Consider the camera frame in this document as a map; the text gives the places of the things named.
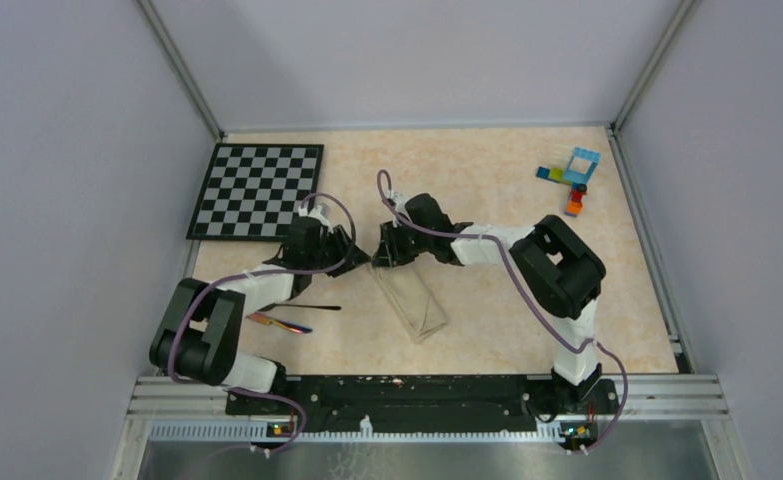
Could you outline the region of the iridescent rainbow knife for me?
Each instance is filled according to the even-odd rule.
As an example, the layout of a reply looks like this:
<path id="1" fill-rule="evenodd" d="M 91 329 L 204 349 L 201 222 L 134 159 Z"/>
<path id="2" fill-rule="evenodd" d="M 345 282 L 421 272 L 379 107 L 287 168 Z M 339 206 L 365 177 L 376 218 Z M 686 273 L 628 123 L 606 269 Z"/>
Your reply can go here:
<path id="1" fill-rule="evenodd" d="M 269 315 L 258 313 L 258 312 L 247 315 L 246 319 L 260 325 L 274 326 L 294 334 L 310 334 L 313 332 L 313 329 L 310 327 L 279 320 Z"/>

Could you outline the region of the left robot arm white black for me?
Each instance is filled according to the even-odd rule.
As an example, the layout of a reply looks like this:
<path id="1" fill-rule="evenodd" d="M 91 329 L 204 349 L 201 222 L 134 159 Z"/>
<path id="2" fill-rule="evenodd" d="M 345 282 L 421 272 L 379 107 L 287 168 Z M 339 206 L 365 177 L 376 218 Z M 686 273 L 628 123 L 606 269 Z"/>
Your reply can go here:
<path id="1" fill-rule="evenodd" d="M 249 391 L 264 413 L 286 404 L 287 386 L 276 379 L 276 362 L 243 354 L 238 343 L 248 315 L 301 295 L 314 276 L 337 277 L 366 263 L 349 230 L 300 216 L 276 255 L 258 266 L 214 282 L 181 280 L 149 348 L 149 360 L 176 382 Z"/>

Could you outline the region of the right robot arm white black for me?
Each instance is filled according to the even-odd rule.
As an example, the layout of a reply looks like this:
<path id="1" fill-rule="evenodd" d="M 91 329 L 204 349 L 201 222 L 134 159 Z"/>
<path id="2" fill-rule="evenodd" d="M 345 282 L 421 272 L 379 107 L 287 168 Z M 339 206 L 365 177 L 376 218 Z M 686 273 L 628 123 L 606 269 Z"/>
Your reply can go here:
<path id="1" fill-rule="evenodd" d="M 533 315 L 557 342 L 553 397 L 579 412 L 594 397 L 602 366 L 594 348 L 595 316 L 606 276 L 602 260 L 558 216 L 533 226 L 454 223 L 428 194 L 381 193 L 392 213 L 380 227 L 373 263 L 394 268 L 428 253 L 454 266 L 500 265 Z"/>

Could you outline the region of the black spoon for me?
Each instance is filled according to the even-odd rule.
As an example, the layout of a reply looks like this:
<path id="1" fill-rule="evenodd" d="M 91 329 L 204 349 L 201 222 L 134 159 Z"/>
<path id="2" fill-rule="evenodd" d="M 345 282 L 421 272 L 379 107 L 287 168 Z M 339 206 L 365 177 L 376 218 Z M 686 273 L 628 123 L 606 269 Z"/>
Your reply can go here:
<path id="1" fill-rule="evenodd" d="M 259 312 L 267 312 L 275 308 L 301 308 L 301 309 L 313 309 L 313 310 L 326 310 L 326 311 L 341 311 L 342 307 L 339 305 L 305 305 L 305 304 L 292 304 L 292 303 L 274 303 L 262 307 Z"/>

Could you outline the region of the beige cloth napkin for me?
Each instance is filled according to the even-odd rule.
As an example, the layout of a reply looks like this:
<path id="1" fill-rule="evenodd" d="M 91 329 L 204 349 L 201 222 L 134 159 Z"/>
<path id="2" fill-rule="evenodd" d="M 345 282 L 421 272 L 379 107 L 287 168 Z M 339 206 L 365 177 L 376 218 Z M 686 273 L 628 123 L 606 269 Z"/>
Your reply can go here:
<path id="1" fill-rule="evenodd" d="M 449 317 L 414 264 L 371 267 L 371 274 L 415 344 L 449 324 Z"/>

